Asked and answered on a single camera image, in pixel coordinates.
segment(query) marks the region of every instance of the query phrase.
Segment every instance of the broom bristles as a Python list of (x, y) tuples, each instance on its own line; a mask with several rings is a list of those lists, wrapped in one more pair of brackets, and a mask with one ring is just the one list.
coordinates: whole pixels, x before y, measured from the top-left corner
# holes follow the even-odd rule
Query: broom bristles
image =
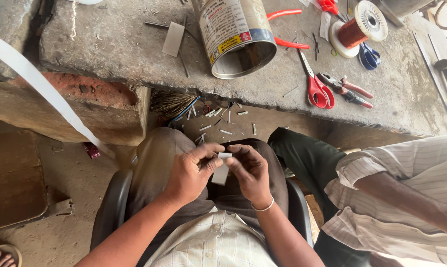
[(198, 96), (153, 89), (151, 110), (166, 120), (174, 119), (182, 113)]

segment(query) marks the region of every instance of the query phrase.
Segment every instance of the silver bangle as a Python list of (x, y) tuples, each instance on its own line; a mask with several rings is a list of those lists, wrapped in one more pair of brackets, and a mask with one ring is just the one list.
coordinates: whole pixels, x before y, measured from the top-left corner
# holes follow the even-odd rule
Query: silver bangle
[(273, 196), (271, 196), (271, 198), (273, 199), (273, 201), (271, 201), (271, 204), (269, 204), (269, 206), (266, 209), (255, 209), (255, 207), (253, 207), (253, 203), (251, 203), (251, 207), (256, 211), (265, 211), (265, 210), (271, 208), (271, 206), (273, 206), (273, 203), (275, 203), (275, 198)]

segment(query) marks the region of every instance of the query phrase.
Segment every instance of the caution label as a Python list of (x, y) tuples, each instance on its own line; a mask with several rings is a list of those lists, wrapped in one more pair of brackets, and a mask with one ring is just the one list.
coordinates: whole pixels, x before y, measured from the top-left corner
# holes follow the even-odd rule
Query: caution label
[(235, 45), (251, 41), (239, 0), (210, 0), (199, 20), (210, 64)]

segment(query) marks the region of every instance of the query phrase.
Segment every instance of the tin can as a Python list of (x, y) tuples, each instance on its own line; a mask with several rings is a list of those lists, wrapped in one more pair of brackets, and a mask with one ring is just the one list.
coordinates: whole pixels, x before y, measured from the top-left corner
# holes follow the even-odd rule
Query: tin can
[(242, 77), (264, 67), (277, 46), (261, 0), (192, 0), (212, 74)]

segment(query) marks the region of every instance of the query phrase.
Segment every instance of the striped shirt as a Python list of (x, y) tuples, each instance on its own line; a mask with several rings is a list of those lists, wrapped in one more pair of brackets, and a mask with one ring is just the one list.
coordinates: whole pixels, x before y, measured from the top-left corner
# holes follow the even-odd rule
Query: striped shirt
[(342, 158), (338, 179), (324, 191), (339, 212), (322, 226), (357, 250), (447, 264), (447, 234), (357, 190), (365, 176), (388, 172), (412, 189), (447, 204), (447, 135), (371, 147)]
[(265, 240), (237, 215), (213, 208), (179, 226), (149, 258), (145, 267), (276, 267)]

